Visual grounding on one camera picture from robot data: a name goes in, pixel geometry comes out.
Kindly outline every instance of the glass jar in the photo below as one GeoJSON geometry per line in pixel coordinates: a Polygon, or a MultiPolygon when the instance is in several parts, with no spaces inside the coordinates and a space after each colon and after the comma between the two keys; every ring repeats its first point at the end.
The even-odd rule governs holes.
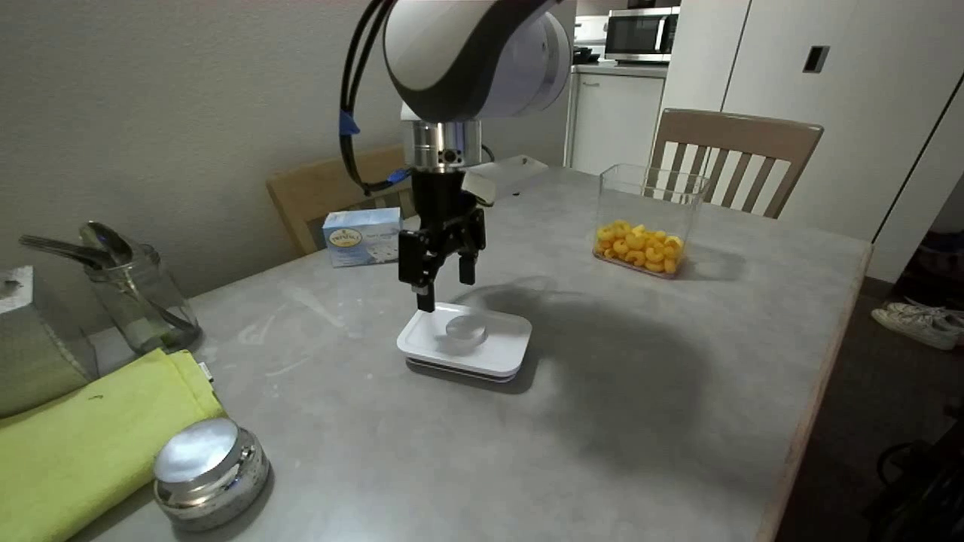
{"type": "Polygon", "coordinates": [[[679,278],[703,177],[618,161],[598,174],[592,255],[631,270],[679,278]]]}
{"type": "Polygon", "coordinates": [[[152,247],[132,243],[130,261],[87,268],[87,278],[130,350],[190,350],[202,339],[199,319],[152,247]]]}

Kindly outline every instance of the green towel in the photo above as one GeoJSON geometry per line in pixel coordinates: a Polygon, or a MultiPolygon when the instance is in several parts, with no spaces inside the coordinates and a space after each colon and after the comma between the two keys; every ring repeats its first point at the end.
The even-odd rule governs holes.
{"type": "Polygon", "coordinates": [[[219,415],[190,352],[146,352],[36,408],[0,419],[0,540],[65,540],[150,481],[152,454],[219,415]]]}

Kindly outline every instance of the white cabinet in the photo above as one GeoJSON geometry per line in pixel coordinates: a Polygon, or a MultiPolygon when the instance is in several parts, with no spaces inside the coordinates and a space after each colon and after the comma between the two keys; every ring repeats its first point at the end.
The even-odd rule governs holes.
{"type": "Polygon", "coordinates": [[[910,179],[900,188],[887,219],[881,224],[874,255],[870,278],[896,283],[928,229],[957,233],[964,229],[964,93],[939,116],[928,149],[920,157],[910,179]]]}
{"type": "Polygon", "coordinates": [[[877,240],[964,73],[961,20],[961,0],[688,0],[666,106],[823,124],[780,219],[877,240]]]}
{"type": "Polygon", "coordinates": [[[571,76],[566,165],[598,174],[615,161],[648,161],[661,124],[664,78],[571,76]]]}

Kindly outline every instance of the gray table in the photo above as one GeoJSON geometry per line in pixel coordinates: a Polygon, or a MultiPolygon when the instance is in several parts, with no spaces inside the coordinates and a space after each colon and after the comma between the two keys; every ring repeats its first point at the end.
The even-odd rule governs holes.
{"type": "MultiPolygon", "coordinates": [[[[307,255],[197,298],[225,408],[274,462],[242,540],[772,540],[866,243],[703,207],[689,265],[596,261],[592,182],[549,171],[488,212],[480,287],[440,298],[533,323],[496,392],[413,374],[394,268],[307,255]]],[[[87,535],[164,540],[137,495],[87,535]]]]}

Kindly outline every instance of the black cable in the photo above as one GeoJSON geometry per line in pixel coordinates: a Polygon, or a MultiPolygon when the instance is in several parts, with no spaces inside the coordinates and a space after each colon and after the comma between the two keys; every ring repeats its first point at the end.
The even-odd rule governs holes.
{"type": "Polygon", "coordinates": [[[388,12],[391,12],[391,7],[394,7],[394,0],[378,0],[378,2],[382,2],[382,7],[378,7],[378,12],[377,12],[377,18],[372,18],[372,26],[371,26],[371,34],[367,34],[367,38],[365,38],[365,47],[362,47],[362,57],[357,57],[357,67],[355,67],[355,76],[353,76],[349,111],[355,111],[355,95],[357,95],[357,84],[362,84],[362,76],[365,76],[365,67],[367,67],[367,53],[371,53],[371,47],[372,47],[372,38],[378,35],[388,12]]]}
{"type": "Polygon", "coordinates": [[[365,76],[365,67],[367,67],[367,53],[371,53],[385,18],[388,18],[391,7],[394,7],[394,0],[371,0],[365,7],[362,18],[355,23],[349,50],[346,50],[343,76],[341,76],[341,101],[337,101],[341,106],[341,116],[337,116],[341,160],[343,160],[343,168],[362,185],[365,194],[391,185],[391,179],[372,179],[372,182],[362,179],[357,161],[355,161],[355,143],[353,143],[353,138],[357,132],[357,126],[355,126],[357,84],[362,84],[362,76],[365,76]]]}
{"type": "Polygon", "coordinates": [[[341,95],[337,95],[337,109],[346,111],[349,109],[349,81],[353,81],[353,64],[355,64],[355,50],[357,50],[357,42],[362,42],[362,34],[371,20],[371,15],[377,12],[378,0],[371,0],[355,23],[355,34],[353,34],[353,42],[349,42],[349,50],[346,50],[346,59],[343,59],[343,68],[341,68],[341,95]]]}

